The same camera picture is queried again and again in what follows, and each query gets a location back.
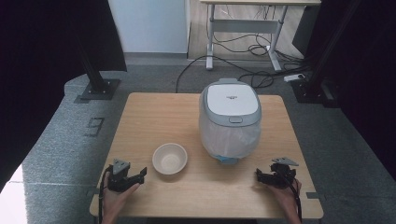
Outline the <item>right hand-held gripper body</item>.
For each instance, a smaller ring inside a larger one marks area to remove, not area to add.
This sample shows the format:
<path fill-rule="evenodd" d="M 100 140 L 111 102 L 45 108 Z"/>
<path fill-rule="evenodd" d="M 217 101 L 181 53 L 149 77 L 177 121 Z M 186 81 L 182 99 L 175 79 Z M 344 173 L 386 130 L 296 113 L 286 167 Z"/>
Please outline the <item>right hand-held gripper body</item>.
<path fill-rule="evenodd" d="M 298 166 L 298 163 L 287 157 L 275 158 L 273 162 L 270 166 L 274 179 L 272 186 L 284 189 L 293 182 L 296 176 L 296 170 L 291 169 L 291 166 Z"/>

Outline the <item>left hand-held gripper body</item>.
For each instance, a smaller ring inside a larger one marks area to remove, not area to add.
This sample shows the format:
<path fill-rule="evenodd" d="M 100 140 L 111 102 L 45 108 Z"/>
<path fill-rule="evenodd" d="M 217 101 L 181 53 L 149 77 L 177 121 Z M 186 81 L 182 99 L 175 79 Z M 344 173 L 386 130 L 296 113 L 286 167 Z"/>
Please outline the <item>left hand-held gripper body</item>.
<path fill-rule="evenodd" d="M 138 182 L 138 176 L 128 177 L 131 163 L 114 159 L 110 169 L 107 187 L 116 192 L 124 192 Z"/>

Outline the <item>grey lidded trash can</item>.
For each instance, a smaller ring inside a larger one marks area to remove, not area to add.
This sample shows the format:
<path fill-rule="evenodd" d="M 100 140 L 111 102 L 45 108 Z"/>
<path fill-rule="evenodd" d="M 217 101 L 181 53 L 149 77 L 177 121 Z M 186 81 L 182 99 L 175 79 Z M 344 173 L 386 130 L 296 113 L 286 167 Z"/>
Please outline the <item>grey lidded trash can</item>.
<path fill-rule="evenodd" d="M 243 127 L 262 121 L 257 93 L 236 78 L 221 78 L 205 87 L 199 98 L 199 110 L 199 118 L 208 118 L 221 126 Z M 236 164 L 241 160 L 213 158 L 222 164 Z"/>

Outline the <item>person's left hand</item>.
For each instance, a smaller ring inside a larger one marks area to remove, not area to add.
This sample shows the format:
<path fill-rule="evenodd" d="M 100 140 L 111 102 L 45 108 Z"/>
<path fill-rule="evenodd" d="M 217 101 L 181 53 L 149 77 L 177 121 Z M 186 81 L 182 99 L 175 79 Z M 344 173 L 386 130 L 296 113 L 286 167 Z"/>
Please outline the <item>person's left hand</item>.
<path fill-rule="evenodd" d="M 103 213 L 105 217 L 117 216 L 123 209 L 128 198 L 140 187 L 134 184 L 122 193 L 112 191 L 108 188 L 108 174 L 106 174 L 103 189 Z"/>

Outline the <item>person's right hand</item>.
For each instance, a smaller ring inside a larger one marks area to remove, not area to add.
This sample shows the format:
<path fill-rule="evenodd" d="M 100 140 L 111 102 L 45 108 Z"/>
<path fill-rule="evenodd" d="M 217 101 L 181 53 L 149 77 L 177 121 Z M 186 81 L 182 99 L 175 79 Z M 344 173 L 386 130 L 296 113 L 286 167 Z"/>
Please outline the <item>person's right hand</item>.
<path fill-rule="evenodd" d="M 268 189 L 274 194 L 276 201 L 286 216 L 298 216 L 298 205 L 297 202 L 295 202 L 294 194 L 290 188 L 278 189 L 273 186 L 268 186 Z"/>

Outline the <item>white plastic bin liner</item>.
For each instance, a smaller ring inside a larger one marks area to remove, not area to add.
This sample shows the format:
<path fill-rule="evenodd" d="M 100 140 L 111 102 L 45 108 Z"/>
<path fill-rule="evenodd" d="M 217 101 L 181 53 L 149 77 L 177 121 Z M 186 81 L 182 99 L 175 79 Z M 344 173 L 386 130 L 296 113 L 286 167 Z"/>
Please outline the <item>white plastic bin liner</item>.
<path fill-rule="evenodd" d="M 221 126 L 199 118 L 201 141 L 212 157 L 242 159 L 251 154 L 261 138 L 261 122 L 243 127 Z"/>

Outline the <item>black metal stand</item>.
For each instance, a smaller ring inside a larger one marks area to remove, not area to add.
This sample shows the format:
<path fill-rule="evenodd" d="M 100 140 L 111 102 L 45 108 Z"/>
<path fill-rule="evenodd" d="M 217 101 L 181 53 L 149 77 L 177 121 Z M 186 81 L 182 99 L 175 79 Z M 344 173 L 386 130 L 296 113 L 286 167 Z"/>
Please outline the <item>black metal stand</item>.
<path fill-rule="evenodd" d="M 298 102 L 338 106 L 361 60 L 357 19 L 362 4 L 363 0 L 321 0 L 304 10 L 293 39 L 295 46 L 304 45 L 309 66 L 307 80 L 291 83 Z"/>
<path fill-rule="evenodd" d="M 78 35 L 74 35 L 74 40 L 80 62 L 89 79 L 89 84 L 86 86 L 84 92 L 76 98 L 75 102 L 77 104 L 87 104 L 92 100 L 112 100 L 120 84 L 120 80 L 103 79 L 100 72 L 92 66 Z"/>

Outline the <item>white power strip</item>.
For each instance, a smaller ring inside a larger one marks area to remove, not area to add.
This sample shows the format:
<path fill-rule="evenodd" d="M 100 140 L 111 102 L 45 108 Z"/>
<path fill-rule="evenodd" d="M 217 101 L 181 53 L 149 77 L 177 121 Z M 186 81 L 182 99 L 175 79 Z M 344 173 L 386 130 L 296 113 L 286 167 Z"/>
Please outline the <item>white power strip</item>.
<path fill-rule="evenodd" d="M 284 77 L 285 82 L 291 82 L 291 81 L 302 80 L 302 79 L 305 79 L 305 75 L 301 74 L 301 73 Z"/>

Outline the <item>grey lidded trash bin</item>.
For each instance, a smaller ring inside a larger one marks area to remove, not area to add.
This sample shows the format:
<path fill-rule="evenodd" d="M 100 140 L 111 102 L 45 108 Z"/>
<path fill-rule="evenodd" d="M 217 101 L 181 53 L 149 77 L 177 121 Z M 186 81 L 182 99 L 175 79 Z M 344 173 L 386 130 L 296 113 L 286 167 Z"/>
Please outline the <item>grey lidded trash bin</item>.
<path fill-rule="evenodd" d="M 338 104 L 396 180 L 396 0 L 363 0 L 361 60 Z"/>

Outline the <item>black curtain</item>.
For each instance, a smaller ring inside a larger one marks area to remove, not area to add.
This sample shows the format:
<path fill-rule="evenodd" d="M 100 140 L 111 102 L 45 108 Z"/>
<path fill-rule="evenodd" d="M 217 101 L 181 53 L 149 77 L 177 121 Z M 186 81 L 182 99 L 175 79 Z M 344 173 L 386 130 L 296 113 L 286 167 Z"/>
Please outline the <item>black curtain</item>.
<path fill-rule="evenodd" d="M 80 75 L 126 69 L 109 0 L 0 0 L 0 191 Z"/>

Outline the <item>white desk frame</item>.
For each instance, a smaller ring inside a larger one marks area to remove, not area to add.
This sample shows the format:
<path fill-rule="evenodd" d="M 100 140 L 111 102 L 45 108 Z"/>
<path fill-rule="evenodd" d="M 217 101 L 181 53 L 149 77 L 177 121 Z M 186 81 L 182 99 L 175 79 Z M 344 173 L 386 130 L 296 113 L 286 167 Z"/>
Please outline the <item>white desk frame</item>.
<path fill-rule="evenodd" d="M 321 0 L 199 0 L 208 6 L 208 43 L 206 46 L 205 67 L 213 69 L 214 59 L 214 33 L 242 33 L 242 34 L 270 34 L 274 35 L 269 46 L 266 46 L 267 54 L 275 71 L 280 71 L 281 66 L 276 56 L 276 44 L 279 39 L 284 20 L 289 7 L 312 7 L 319 6 Z M 282 7 L 278 20 L 221 20 L 215 18 L 217 5 L 244 5 L 244 6 L 274 6 Z"/>

